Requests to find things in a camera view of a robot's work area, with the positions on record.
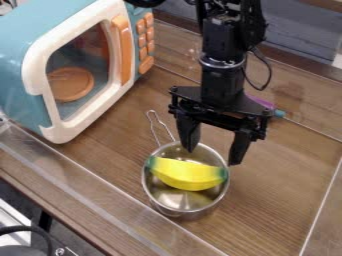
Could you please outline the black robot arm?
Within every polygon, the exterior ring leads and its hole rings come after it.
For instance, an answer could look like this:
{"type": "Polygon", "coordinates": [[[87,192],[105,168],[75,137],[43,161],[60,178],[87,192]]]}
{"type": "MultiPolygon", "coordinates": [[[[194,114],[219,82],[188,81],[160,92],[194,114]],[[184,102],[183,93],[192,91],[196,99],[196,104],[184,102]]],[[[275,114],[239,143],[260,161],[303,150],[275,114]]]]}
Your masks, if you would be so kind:
{"type": "Polygon", "coordinates": [[[195,0],[202,33],[202,80],[198,87],[174,86],[168,111],[176,119],[182,146],[192,151],[200,125],[234,132],[230,166],[242,163],[250,144],[266,138],[274,111],[244,93],[247,54],[264,40],[267,23],[260,0],[195,0]]]}

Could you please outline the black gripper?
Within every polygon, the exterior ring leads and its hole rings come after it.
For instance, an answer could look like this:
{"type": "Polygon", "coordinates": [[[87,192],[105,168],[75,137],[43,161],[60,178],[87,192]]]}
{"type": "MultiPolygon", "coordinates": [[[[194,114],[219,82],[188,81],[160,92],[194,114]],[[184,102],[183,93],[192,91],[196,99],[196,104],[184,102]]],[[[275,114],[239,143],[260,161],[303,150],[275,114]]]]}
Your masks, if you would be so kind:
{"type": "Polygon", "coordinates": [[[228,165],[239,165],[251,140],[266,138],[272,111],[248,98],[243,84],[246,63],[202,66],[199,86],[172,86],[168,105],[176,119],[182,146],[192,152],[200,140],[200,124],[235,133],[228,165]]]}

